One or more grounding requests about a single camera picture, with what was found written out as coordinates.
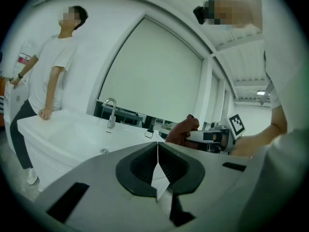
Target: ceiling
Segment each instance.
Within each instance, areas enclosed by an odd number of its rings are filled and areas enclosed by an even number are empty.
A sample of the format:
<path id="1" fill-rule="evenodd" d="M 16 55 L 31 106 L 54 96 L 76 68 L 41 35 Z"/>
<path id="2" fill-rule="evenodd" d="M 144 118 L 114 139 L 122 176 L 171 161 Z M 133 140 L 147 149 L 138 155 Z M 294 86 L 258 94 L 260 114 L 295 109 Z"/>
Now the ceiling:
<path id="1" fill-rule="evenodd" d="M 213 49 L 213 58 L 221 64 L 235 93 L 235 102 L 256 105 L 260 99 L 258 90 L 265 90 L 263 61 L 263 36 L 259 29 L 247 26 L 244 29 L 221 30 L 210 25 L 199 25 L 193 14 L 205 0 L 160 0 L 176 9 L 197 25 L 207 37 L 208 47 Z"/>

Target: white bathtub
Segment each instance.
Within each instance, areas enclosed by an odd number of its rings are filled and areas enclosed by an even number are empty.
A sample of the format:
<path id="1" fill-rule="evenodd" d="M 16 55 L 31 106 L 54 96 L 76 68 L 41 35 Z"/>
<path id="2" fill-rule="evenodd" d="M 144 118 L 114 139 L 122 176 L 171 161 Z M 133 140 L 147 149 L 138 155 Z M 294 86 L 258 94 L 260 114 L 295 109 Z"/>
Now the white bathtub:
<path id="1" fill-rule="evenodd" d="M 39 116 L 19 120 L 32 165 L 45 188 L 83 161 L 109 152 L 148 142 L 164 142 L 158 131 L 152 139 L 145 137 L 146 129 L 116 123 L 107 128 L 107 120 L 78 112 L 57 111 L 48 121 Z M 167 187 L 168 181 L 158 166 L 153 186 Z"/>

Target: red label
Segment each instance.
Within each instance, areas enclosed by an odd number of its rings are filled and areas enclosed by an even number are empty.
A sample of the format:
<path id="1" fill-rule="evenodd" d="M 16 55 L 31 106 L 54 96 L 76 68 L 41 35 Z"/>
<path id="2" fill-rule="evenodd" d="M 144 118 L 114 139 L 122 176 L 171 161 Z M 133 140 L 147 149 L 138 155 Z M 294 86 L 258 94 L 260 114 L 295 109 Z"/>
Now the red label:
<path id="1" fill-rule="evenodd" d="M 19 57 L 17 62 L 27 64 L 28 60 L 24 59 L 23 57 Z"/>

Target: white sleeve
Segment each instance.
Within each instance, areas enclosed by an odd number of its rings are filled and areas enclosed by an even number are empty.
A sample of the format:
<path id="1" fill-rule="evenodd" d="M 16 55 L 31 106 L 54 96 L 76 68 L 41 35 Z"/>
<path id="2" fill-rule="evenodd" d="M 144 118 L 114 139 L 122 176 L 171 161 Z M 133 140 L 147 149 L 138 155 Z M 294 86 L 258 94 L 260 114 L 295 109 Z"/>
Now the white sleeve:
<path id="1" fill-rule="evenodd" d="M 77 46 L 75 45 L 66 47 L 56 59 L 54 66 L 63 67 L 66 71 L 68 71 L 76 50 Z"/>
<path id="2" fill-rule="evenodd" d="M 267 77 L 267 75 L 266 75 L 266 81 L 267 81 L 267 85 L 271 82 L 271 80 Z M 270 92 L 269 99 L 270 99 L 270 108 L 271 109 L 281 106 L 281 103 L 280 103 L 280 100 L 279 100 L 279 97 L 277 95 L 277 91 L 276 91 L 275 87 Z"/>

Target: towel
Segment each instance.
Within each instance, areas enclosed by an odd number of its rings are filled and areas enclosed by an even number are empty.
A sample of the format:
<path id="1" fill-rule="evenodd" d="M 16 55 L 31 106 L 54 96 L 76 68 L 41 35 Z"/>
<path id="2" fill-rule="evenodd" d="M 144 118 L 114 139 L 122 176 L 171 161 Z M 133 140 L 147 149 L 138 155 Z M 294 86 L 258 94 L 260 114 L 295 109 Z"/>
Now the towel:
<path id="1" fill-rule="evenodd" d="M 190 136 L 190 131 L 196 131 L 198 127 L 198 119 L 189 114 L 187 119 L 177 124 L 170 131 L 165 142 L 185 146 L 187 148 L 197 149 L 198 143 L 188 141 L 186 138 Z"/>

